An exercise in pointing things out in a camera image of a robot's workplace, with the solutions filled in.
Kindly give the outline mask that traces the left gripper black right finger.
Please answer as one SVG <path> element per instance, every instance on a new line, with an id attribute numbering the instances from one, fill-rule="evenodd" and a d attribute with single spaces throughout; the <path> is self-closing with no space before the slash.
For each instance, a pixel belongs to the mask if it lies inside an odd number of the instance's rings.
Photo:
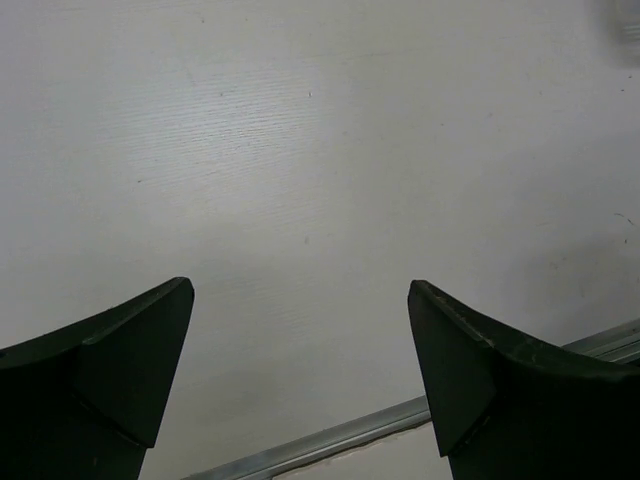
<path id="1" fill-rule="evenodd" d="M 424 280 L 408 312 L 439 453 L 456 479 L 635 479 L 639 325 L 558 347 Z"/>

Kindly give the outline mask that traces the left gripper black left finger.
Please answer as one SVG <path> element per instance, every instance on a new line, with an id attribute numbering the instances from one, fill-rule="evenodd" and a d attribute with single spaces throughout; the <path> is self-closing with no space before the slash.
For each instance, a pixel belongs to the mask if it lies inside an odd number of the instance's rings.
<path id="1" fill-rule="evenodd" d="M 194 305 L 176 277 L 1 351 L 4 479 L 136 479 L 157 441 Z"/>

